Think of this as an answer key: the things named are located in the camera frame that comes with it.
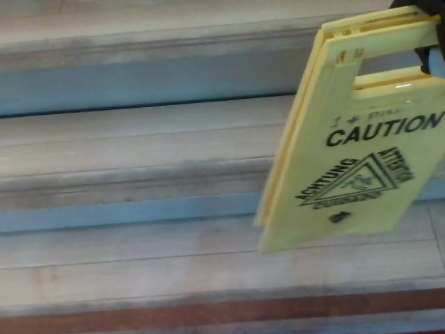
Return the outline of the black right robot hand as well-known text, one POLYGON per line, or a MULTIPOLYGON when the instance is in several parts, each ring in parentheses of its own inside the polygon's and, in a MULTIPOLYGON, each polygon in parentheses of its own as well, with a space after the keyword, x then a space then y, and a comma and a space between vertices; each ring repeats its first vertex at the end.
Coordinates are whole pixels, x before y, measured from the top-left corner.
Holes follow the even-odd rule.
POLYGON ((416 48, 414 51, 421 61, 421 71, 444 79, 444 1, 443 0, 394 0, 390 8, 416 6, 429 16, 439 16, 435 27, 437 45, 416 48))

